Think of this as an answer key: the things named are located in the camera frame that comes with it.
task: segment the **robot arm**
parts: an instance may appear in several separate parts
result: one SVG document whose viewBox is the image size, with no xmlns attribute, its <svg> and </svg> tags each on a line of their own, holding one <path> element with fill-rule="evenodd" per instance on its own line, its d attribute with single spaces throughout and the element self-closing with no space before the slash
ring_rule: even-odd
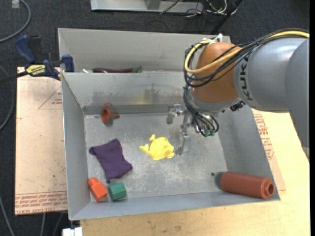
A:
<svg viewBox="0 0 315 236">
<path fill-rule="evenodd" d="M 309 46 L 309 34 L 300 29 L 238 46 L 203 40 L 186 55 L 188 105 L 204 116 L 240 102 L 261 111 L 290 112 L 309 159 Z M 192 57 L 202 47 L 192 70 Z"/>
</svg>

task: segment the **green block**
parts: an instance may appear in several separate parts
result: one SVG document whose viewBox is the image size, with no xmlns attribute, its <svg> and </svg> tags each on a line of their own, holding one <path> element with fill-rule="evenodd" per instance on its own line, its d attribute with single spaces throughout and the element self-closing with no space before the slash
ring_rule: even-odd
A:
<svg viewBox="0 0 315 236">
<path fill-rule="evenodd" d="M 108 193 L 112 201 L 122 199 L 127 196 L 127 191 L 123 183 L 115 183 L 108 187 Z"/>
</svg>

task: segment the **cable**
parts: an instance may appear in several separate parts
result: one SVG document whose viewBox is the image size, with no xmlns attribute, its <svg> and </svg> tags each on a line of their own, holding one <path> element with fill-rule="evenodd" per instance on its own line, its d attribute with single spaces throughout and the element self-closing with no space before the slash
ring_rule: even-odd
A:
<svg viewBox="0 0 315 236">
<path fill-rule="evenodd" d="M 300 30 L 286 30 L 286 29 L 285 29 L 285 30 L 282 30 L 282 31 L 279 31 L 279 32 L 275 32 L 275 33 L 273 33 L 273 34 L 271 34 L 271 35 L 269 34 L 269 35 L 267 35 L 267 36 L 265 36 L 265 37 L 262 37 L 260 40 L 254 41 L 254 42 L 252 42 L 252 43 L 256 44 L 256 43 L 258 43 L 259 41 L 262 41 L 262 40 L 264 40 L 264 39 L 268 39 L 268 38 L 271 38 L 271 37 L 288 36 L 288 35 L 296 35 L 296 36 L 301 36 L 301 37 L 306 37 L 306 38 L 308 38 L 308 37 L 310 36 L 309 33 L 306 33 L 305 31 L 300 31 Z M 230 58 L 232 58 L 232 57 L 235 57 L 235 56 L 236 56 L 238 53 L 240 53 L 240 52 L 243 50 L 243 48 L 244 48 L 244 47 L 243 47 L 243 48 L 241 48 L 241 49 L 239 49 L 239 50 L 233 51 L 232 53 L 227 54 L 227 55 L 221 57 L 220 59 L 215 60 L 215 61 L 213 61 L 212 63 L 210 63 L 210 64 L 208 64 L 208 65 L 206 65 L 206 66 L 204 66 L 204 67 L 202 67 L 202 68 L 200 68 L 200 69 L 198 69 L 198 70 L 191 70 L 191 69 L 189 69 L 189 60 L 190 60 L 191 56 L 192 56 L 198 49 L 200 49 L 200 48 L 202 47 L 202 45 L 204 45 L 204 41 L 200 41 L 200 42 L 197 43 L 193 48 L 191 48 L 191 50 L 189 51 L 189 53 L 188 53 L 188 55 L 187 55 L 187 57 L 186 57 L 186 59 L 185 59 L 185 63 L 184 63 L 184 68 L 185 68 L 186 72 L 192 73 L 192 74 L 199 74 L 199 73 L 201 73 L 201 72 L 203 72 L 203 71 L 205 71 L 205 70 L 208 70 L 209 68 L 211 68 L 211 67 L 217 65 L 217 64 L 220 63 L 220 62 L 224 62 L 224 61 L 226 61 L 227 59 L 230 59 Z"/>
<path fill-rule="evenodd" d="M 53 232 L 52 236 L 55 236 L 55 234 L 57 232 L 57 229 L 58 229 L 58 225 L 60 224 L 60 221 L 61 221 L 63 215 L 64 215 L 64 213 L 61 213 L 61 215 L 60 215 L 60 217 L 59 217 L 59 219 L 58 219 L 58 221 L 56 223 L 56 226 L 55 226 L 55 229 L 54 229 L 54 232 Z"/>
<path fill-rule="evenodd" d="M 31 20 L 31 14 L 32 14 L 32 13 L 31 13 L 31 9 L 30 9 L 29 5 L 28 5 L 24 0 L 19 0 L 19 1 L 21 1 L 21 2 L 25 5 L 25 7 L 28 9 L 29 17 L 28 17 L 26 23 L 22 26 L 22 28 L 20 28 L 18 31 L 16 31 L 16 32 L 13 33 L 12 35 L 10 35 L 10 36 L 8 36 L 8 37 L 5 37 L 5 38 L 3 38 L 3 39 L 0 39 L 0 43 L 4 42 L 4 41 L 6 41 L 6 40 L 8 40 L 8 39 L 10 39 L 10 38 L 13 38 L 13 37 L 16 36 L 17 34 L 19 34 L 21 31 L 23 31 L 23 30 L 26 28 L 26 26 L 28 26 L 28 24 L 29 24 L 29 22 L 30 22 L 30 20 Z"/>
<path fill-rule="evenodd" d="M 4 70 L 4 68 L 0 65 L 0 69 L 5 73 L 5 75 L 8 77 L 8 74 L 7 72 Z M 6 116 L 4 122 L 0 125 L 0 131 L 4 128 L 4 126 L 8 123 L 12 113 L 13 113 L 13 108 L 14 108 L 14 88 L 13 88 L 13 85 L 11 83 L 11 91 L 12 91 L 12 104 L 11 104 L 11 107 L 10 107 L 10 110 L 9 110 L 9 113 L 8 115 Z"/>
<path fill-rule="evenodd" d="M 10 233 L 12 236 L 15 236 L 13 230 L 12 230 L 12 227 L 10 225 L 10 222 L 9 222 L 9 219 L 6 215 L 6 212 L 5 212 L 5 209 L 4 209 L 4 205 L 3 205 L 3 202 L 2 202 L 2 198 L 1 198 L 1 195 L 0 195 L 0 206 L 1 206 L 1 210 L 2 210 L 2 213 L 3 213 L 3 216 L 4 216 L 4 219 L 6 221 L 6 225 L 8 226 L 9 230 L 10 230 Z"/>
<path fill-rule="evenodd" d="M 166 8 L 165 10 L 163 10 L 163 11 L 160 13 L 160 15 L 163 14 L 163 13 L 165 13 L 165 12 L 167 12 L 167 11 L 169 11 L 171 8 L 173 8 L 175 5 L 177 5 L 179 1 L 180 1 L 180 0 L 176 0 L 171 6 L 169 6 L 169 7 Z"/>
<path fill-rule="evenodd" d="M 45 220 L 46 220 L 46 214 L 44 213 L 43 220 L 41 222 L 40 236 L 43 236 L 43 233 L 44 233 Z"/>
</svg>

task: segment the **cardboard sheet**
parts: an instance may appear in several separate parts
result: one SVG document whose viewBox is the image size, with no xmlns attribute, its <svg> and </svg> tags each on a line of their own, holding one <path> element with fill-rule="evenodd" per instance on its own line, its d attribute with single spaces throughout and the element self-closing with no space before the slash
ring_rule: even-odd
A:
<svg viewBox="0 0 315 236">
<path fill-rule="evenodd" d="M 17 80 L 15 214 L 67 210 L 61 82 Z"/>
</svg>

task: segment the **black cable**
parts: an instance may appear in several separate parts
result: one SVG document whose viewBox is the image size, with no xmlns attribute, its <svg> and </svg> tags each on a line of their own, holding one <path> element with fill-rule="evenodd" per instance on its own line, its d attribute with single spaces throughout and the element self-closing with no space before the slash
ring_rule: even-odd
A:
<svg viewBox="0 0 315 236">
<path fill-rule="evenodd" d="M 253 50 L 255 47 L 257 46 L 260 46 L 260 45 L 263 45 L 263 44 L 266 44 L 270 41 L 273 41 L 273 40 L 276 40 L 276 39 L 279 39 L 279 38 L 285 38 L 285 37 L 299 37 L 299 36 L 296 36 L 296 35 L 284 35 L 284 36 L 275 36 L 275 37 L 271 37 L 272 35 L 274 34 L 277 34 L 277 33 L 280 33 L 280 32 L 283 32 L 283 31 L 288 31 L 288 30 L 298 30 L 298 31 L 303 31 L 303 32 L 307 32 L 306 30 L 304 29 L 282 29 L 282 30 L 278 30 L 278 31 L 275 31 L 273 33 L 270 33 L 268 35 L 265 35 L 257 40 L 254 40 L 252 42 L 250 42 L 249 44 L 247 45 L 237 45 L 237 46 L 243 46 L 242 50 L 236 54 L 234 57 L 230 58 L 229 60 L 227 60 L 223 65 L 221 65 L 215 72 L 207 75 L 207 76 L 204 76 L 204 77 L 196 77 L 195 75 L 192 75 L 192 76 L 189 76 L 188 73 L 186 72 L 186 70 L 184 69 L 184 75 L 185 75 L 185 81 L 186 83 L 191 86 L 191 87 L 201 87 L 207 83 L 209 83 L 210 81 L 214 81 L 214 80 L 218 80 L 219 78 L 221 78 L 223 75 L 225 75 L 227 72 L 230 71 L 230 69 L 225 72 L 223 75 L 220 75 L 220 77 L 218 78 L 215 78 L 214 77 L 220 73 L 221 71 L 223 71 L 224 69 L 226 69 L 228 66 L 230 66 L 233 62 L 235 62 L 237 59 L 239 59 L 241 56 L 245 55 L 246 53 L 249 53 L 251 50 Z M 194 53 L 198 50 L 202 48 L 202 46 L 200 46 L 199 48 L 195 48 L 196 50 L 194 51 Z M 221 58 L 222 56 L 224 56 L 226 53 L 228 53 L 229 51 L 231 51 L 233 48 L 230 48 L 229 50 L 227 50 L 226 52 L 224 52 L 222 55 L 220 55 L 218 58 L 216 58 L 214 61 L 216 61 L 217 59 Z M 192 56 L 190 57 L 189 59 L 189 62 L 188 64 L 191 63 L 191 60 L 192 60 Z M 192 80 L 192 81 L 202 81 L 202 83 L 199 83 L 199 84 L 196 84 L 196 85 L 193 85 L 189 82 L 189 80 Z"/>
<path fill-rule="evenodd" d="M 167 11 L 169 11 L 171 8 L 173 8 L 175 5 L 177 5 L 179 1 L 180 1 L 180 0 L 176 0 L 171 6 L 169 6 L 169 7 L 166 8 L 165 10 L 163 10 L 163 11 L 160 13 L 160 15 L 163 14 L 163 13 L 165 13 L 165 12 L 167 12 Z"/>
<path fill-rule="evenodd" d="M 53 234 L 52 234 L 52 236 L 55 236 L 55 234 L 56 234 L 56 232 L 57 232 L 57 230 L 58 230 L 58 226 L 59 226 L 59 224 L 60 224 L 60 221 L 61 221 L 61 219 L 63 218 L 63 215 L 64 215 L 65 213 L 61 213 L 61 215 L 60 215 L 60 217 L 59 217 L 59 219 L 58 219 L 58 221 L 57 221 L 57 223 L 56 223 L 56 226 L 55 226 L 55 228 L 54 228 L 54 231 L 53 231 Z"/>
<path fill-rule="evenodd" d="M 4 74 L 8 77 L 8 74 L 7 72 L 5 71 L 5 69 L 0 65 L 0 69 L 4 72 Z M 13 108 L 14 108 L 14 100 L 15 100 L 15 97 L 14 97 L 14 87 L 13 87 L 13 84 L 11 83 L 11 91 L 12 91 L 12 103 L 11 103 L 11 107 L 10 107 L 10 110 L 9 110 L 9 113 L 8 115 L 6 116 L 4 122 L 0 125 L 0 131 L 4 128 L 4 126 L 8 123 L 12 113 L 13 113 Z"/>
<path fill-rule="evenodd" d="M 3 216 L 4 216 L 4 219 L 5 219 L 5 221 L 6 221 L 6 225 L 8 226 L 11 235 L 12 235 L 12 236 L 15 236 L 15 234 L 14 234 L 14 232 L 13 232 L 13 230 L 12 230 L 12 227 L 11 227 L 11 225 L 10 225 L 8 216 L 6 215 L 6 212 L 5 212 L 5 209 L 4 209 L 4 205 L 3 205 L 3 202 L 2 202 L 1 195 L 0 195 L 0 207 L 1 207 L 1 210 L 2 210 L 2 213 L 3 213 Z"/>
<path fill-rule="evenodd" d="M 31 20 L 31 14 L 32 14 L 32 13 L 31 13 L 31 9 L 30 9 L 29 5 L 28 5 L 24 0 L 19 0 L 19 1 L 21 1 L 21 2 L 25 5 L 25 7 L 28 9 L 29 17 L 28 17 L 26 23 L 22 26 L 22 28 L 20 28 L 18 31 L 16 31 L 16 32 L 13 33 L 12 35 L 10 35 L 10 36 L 8 36 L 8 37 L 5 37 L 5 38 L 3 38 L 3 39 L 0 39 L 0 43 L 4 42 L 4 41 L 6 41 L 6 40 L 8 40 L 8 39 L 10 39 L 10 38 L 13 38 L 13 37 L 16 36 L 17 34 L 19 34 L 21 31 L 23 31 L 23 30 L 26 28 L 26 26 L 28 26 L 28 24 L 29 24 L 29 22 L 30 22 L 30 20 Z"/>
</svg>

